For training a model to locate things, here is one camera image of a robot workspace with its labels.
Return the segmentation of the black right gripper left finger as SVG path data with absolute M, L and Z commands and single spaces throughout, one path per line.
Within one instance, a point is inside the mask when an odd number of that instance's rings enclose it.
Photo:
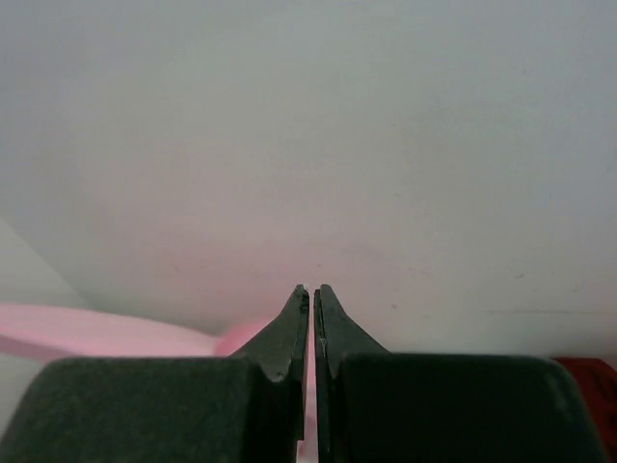
M 5 462 L 293 462 L 305 436 L 309 294 L 226 357 L 44 367 L 1 440 Z

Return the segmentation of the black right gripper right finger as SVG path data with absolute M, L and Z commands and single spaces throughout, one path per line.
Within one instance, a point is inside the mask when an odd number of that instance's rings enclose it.
M 322 462 L 605 462 L 570 373 L 528 356 L 395 353 L 314 295 Z

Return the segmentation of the pink t-shirt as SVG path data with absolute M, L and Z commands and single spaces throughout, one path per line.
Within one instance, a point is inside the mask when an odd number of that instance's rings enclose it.
M 55 361 L 74 357 L 226 357 L 270 322 L 242 324 L 221 337 L 212 337 L 129 316 L 54 307 L 5 305 L 1 309 L 1 349 L 21 359 L 39 361 L 42 368 Z M 305 436 L 298 444 L 297 458 L 293 462 L 311 460 L 316 455 L 312 353 L 308 331 Z M 17 391 L 16 404 L 3 412 L 1 440 L 19 401 L 34 378 L 25 388 Z

